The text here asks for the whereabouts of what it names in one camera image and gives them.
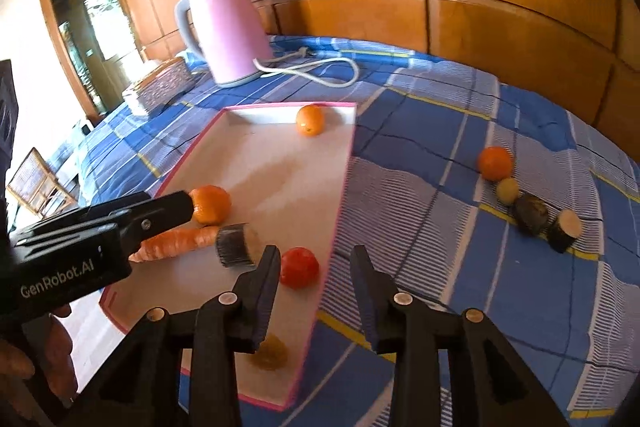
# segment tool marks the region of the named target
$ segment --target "white tray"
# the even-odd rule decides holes
[[[306,103],[255,104],[220,111],[198,136],[158,190],[158,196],[219,185],[229,192],[226,224],[250,223],[260,239],[310,249],[320,264],[319,283],[301,291],[278,287],[269,332],[289,347],[286,367],[264,371],[236,354],[242,399],[286,409],[295,399],[298,380],[316,320],[335,237],[335,226],[351,154],[356,104],[319,103],[326,127],[315,137],[295,128]],[[127,332],[153,307],[170,313],[199,308],[230,290],[247,267],[225,268],[214,247],[174,259],[134,264],[133,273],[105,289],[100,305]],[[183,371],[191,366],[185,351]]]

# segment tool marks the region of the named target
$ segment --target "screw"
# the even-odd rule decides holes
[[[233,292],[224,292],[220,297],[218,297],[218,302],[225,306],[229,306],[229,304],[233,304],[237,300],[238,296]]]
[[[407,306],[414,301],[414,298],[408,293],[398,292],[394,295],[394,301],[401,306]]]
[[[475,308],[468,309],[465,313],[466,320],[478,324],[484,319],[484,314]]]
[[[151,322],[158,322],[164,317],[164,310],[162,308],[153,308],[146,312],[146,318]]]

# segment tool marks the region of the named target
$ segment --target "mirror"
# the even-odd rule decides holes
[[[138,79],[142,58],[119,0],[51,0],[56,25],[78,79],[103,116]]]

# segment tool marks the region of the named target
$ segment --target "chair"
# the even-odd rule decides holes
[[[6,186],[18,202],[33,214],[44,219],[78,203],[44,161],[38,150],[31,149],[14,177]]]

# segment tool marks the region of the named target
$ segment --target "white wall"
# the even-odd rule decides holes
[[[84,112],[49,38],[40,0],[0,0],[0,59],[4,58],[11,59],[20,106],[10,170],[14,171],[31,147],[49,157]]]

